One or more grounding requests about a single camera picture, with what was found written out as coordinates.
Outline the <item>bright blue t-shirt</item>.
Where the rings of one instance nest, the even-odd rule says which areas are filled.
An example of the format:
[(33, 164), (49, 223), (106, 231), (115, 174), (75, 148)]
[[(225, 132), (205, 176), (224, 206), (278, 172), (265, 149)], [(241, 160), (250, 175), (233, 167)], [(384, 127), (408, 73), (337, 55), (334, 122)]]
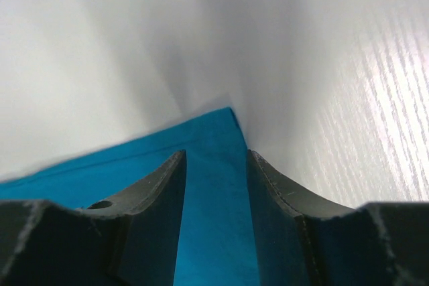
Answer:
[(1, 184), (3, 199), (86, 208), (184, 150), (187, 179), (176, 285), (258, 285), (246, 180), (247, 146), (230, 108)]

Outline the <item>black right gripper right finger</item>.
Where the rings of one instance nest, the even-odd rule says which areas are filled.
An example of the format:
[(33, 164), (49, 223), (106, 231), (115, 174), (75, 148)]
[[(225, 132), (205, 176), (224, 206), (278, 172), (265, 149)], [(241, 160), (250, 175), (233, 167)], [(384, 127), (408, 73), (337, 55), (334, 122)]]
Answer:
[(427, 285), (428, 204), (342, 206), (247, 153), (262, 285)]

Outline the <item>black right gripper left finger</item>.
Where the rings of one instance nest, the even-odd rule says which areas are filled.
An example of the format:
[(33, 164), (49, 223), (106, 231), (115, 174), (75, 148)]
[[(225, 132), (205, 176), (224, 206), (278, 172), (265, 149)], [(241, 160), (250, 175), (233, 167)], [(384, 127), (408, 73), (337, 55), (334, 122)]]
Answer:
[(186, 152), (87, 209), (1, 202), (2, 285), (172, 285)]

